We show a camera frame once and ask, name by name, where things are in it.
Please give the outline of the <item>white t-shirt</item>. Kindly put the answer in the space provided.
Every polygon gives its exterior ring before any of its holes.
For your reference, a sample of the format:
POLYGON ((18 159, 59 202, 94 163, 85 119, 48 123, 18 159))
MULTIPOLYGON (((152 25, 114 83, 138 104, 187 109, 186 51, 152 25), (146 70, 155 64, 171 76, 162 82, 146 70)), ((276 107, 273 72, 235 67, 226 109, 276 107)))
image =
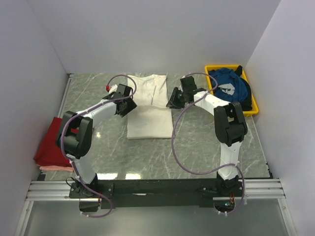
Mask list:
POLYGON ((137 107, 127 115, 127 138, 169 139, 173 131, 172 113, 166 107, 167 76, 152 74, 147 77, 130 75, 128 86, 136 88, 133 101, 137 107))

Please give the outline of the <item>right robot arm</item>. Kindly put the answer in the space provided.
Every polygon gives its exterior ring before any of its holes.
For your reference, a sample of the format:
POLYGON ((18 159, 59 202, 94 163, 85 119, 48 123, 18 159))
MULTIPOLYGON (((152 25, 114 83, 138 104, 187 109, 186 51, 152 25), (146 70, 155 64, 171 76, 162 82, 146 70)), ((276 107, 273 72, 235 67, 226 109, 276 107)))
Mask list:
POLYGON ((176 124, 171 135, 172 153, 177 164, 190 174, 202 176, 216 172, 216 192, 227 196, 241 187, 238 175, 241 173, 238 167, 239 151, 248 132, 247 123, 240 103, 224 101, 212 95, 210 90, 198 88, 193 75, 191 73, 180 79, 181 87, 173 89, 166 106, 170 109, 182 109, 179 117, 192 106, 199 107, 214 117, 215 135, 220 142, 220 165, 203 173, 185 168, 178 160, 174 148, 176 124))

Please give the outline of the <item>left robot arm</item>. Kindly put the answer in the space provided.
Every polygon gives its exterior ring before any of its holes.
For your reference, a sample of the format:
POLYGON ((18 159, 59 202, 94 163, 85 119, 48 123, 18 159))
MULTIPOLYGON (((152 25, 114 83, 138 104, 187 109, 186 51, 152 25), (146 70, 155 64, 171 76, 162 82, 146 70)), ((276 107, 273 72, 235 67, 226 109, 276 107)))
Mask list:
POLYGON ((95 105, 79 112, 67 111, 63 115, 56 145, 74 169, 77 188, 88 198, 98 193, 97 174, 88 157, 94 128, 106 118, 124 117, 134 110, 137 107, 132 99, 134 93, 133 88, 118 84, 95 105))

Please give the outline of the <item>blue t-shirt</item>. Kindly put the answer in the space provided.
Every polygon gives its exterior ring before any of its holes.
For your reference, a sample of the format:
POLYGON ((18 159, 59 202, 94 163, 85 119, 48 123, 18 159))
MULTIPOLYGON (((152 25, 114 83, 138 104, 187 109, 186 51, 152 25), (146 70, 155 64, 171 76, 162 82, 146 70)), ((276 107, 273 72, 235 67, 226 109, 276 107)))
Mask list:
POLYGON ((214 96, 228 102, 243 102, 249 95, 246 85, 234 70, 226 67, 209 71, 218 83, 213 90, 214 96))

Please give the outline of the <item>yellow plastic bin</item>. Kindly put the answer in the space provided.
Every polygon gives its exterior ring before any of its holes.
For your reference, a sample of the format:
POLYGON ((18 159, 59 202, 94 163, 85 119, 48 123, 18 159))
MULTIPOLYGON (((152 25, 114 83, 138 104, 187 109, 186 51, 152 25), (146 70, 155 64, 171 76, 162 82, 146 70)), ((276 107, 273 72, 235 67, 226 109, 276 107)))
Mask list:
MULTIPOLYGON (((236 70, 238 66, 239 65, 231 65, 231 64, 229 64, 229 65, 207 65, 204 67, 204 69, 205 69, 205 72, 207 74, 209 74, 209 71, 211 71, 211 70, 218 70, 218 69, 223 68, 223 67, 226 67, 226 68, 232 69, 232 70, 236 70)), ((243 73, 242 73, 241 77, 249 83, 244 69, 243 69, 243 73)), ((212 88, 215 86, 215 82, 213 81, 213 79, 214 79, 213 77, 207 79, 209 88, 212 88)), ((258 105, 256 103, 256 100, 255 100, 253 92, 252 92, 252 110, 251 111, 243 111, 243 113, 245 116, 252 116, 252 115, 256 115, 258 112, 259 112, 258 105)))

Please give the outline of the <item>black base beam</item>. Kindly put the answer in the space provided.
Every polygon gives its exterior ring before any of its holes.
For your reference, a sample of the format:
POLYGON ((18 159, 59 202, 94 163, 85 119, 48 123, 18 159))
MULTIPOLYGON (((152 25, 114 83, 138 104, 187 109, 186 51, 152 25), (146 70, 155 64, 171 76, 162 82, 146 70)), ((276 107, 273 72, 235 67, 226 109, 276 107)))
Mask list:
POLYGON ((109 209, 111 204, 114 207, 213 207, 214 198, 240 197, 243 187, 238 179, 127 179, 99 180, 96 191, 106 198, 100 199, 74 182, 69 198, 82 201, 96 199, 102 209, 109 209))

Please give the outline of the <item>red folded t-shirt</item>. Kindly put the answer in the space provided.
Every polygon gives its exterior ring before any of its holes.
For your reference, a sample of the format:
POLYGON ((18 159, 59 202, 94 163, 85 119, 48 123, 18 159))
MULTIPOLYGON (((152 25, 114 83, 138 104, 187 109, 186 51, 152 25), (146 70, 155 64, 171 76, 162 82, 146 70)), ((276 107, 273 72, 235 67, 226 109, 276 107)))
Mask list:
POLYGON ((34 156, 36 165, 40 166, 61 166, 72 167, 69 160, 64 158, 61 149, 56 145, 56 137, 62 119, 54 117, 39 148, 34 156))

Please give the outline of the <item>pink folded t-shirt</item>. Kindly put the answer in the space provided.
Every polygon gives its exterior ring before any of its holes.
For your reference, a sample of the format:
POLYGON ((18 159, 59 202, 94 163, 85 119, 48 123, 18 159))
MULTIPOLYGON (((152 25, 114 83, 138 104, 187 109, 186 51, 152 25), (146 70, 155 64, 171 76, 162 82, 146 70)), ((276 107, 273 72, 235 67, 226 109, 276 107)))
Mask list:
POLYGON ((65 171, 65 172, 74 171, 72 167, 61 167, 61 166, 40 166, 39 169, 42 171, 65 171))

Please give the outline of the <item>aluminium frame rail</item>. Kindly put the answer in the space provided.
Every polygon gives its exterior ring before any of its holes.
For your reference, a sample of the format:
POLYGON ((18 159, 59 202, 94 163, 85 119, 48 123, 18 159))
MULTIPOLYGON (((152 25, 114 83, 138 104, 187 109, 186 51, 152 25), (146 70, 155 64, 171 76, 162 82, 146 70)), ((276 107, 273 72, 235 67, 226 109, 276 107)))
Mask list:
MULTIPOLYGON (((246 179, 245 186, 246 200, 277 199, 288 235, 298 235, 279 179, 246 179)), ((69 193, 70 187, 64 181, 32 181, 15 235, 24 235, 34 202, 74 201, 69 197, 69 193)))

